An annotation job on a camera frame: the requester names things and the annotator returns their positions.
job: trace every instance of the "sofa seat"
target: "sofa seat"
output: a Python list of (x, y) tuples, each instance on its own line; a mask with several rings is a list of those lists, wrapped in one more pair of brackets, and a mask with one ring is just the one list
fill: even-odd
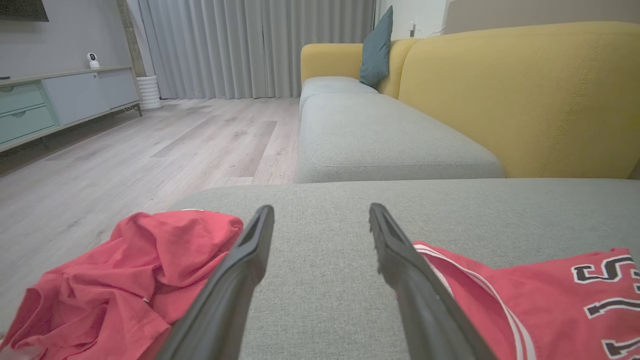
[(300, 116), (307, 100), (318, 94), (378, 94), (378, 91), (357, 79), (347, 76), (318, 76), (302, 83), (300, 93)]
[(299, 155), (297, 183), (504, 177), (484, 147), (381, 94), (311, 97)]
[(261, 205), (275, 209), (267, 272), (253, 294), (240, 358), (409, 358), (394, 292), (377, 272), (371, 202), (384, 204), (410, 240), (494, 268), (612, 247), (640, 257), (635, 180), (359, 181), (206, 190), (172, 209), (220, 211), (245, 223)]

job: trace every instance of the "yellow sofa armrest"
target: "yellow sofa armrest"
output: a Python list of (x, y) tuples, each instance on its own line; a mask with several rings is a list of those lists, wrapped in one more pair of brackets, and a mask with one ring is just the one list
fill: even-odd
[[(382, 79), (376, 89), (398, 98), (404, 59), (419, 39), (409, 38), (391, 42), (389, 76)], [(316, 76), (348, 76), (360, 79), (362, 44), (309, 44), (300, 53), (301, 80)]]
[(360, 79), (362, 44), (309, 44), (300, 52), (300, 79), (347, 76)]

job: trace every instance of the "red shirt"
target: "red shirt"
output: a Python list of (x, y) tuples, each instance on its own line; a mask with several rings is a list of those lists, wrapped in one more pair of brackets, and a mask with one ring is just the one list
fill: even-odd
[(27, 289), (0, 350), (38, 346), (46, 359), (153, 356), (242, 230), (239, 218), (210, 211), (133, 214), (107, 242)]
[(640, 359), (640, 272), (627, 249), (494, 270), (413, 246), (500, 360)]

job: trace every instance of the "gray curtain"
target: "gray curtain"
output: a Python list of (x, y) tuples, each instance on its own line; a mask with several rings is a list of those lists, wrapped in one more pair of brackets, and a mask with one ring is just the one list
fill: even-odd
[(300, 96), (300, 50), (362, 42), (375, 0), (140, 0), (162, 98)]

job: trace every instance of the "cabinet door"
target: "cabinet door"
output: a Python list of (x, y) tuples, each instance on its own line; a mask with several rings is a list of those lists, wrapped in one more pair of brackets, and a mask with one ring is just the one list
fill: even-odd
[(98, 78), (109, 109), (139, 101), (130, 69), (101, 71)]
[(95, 72), (44, 79), (61, 125), (109, 110), (99, 81)]

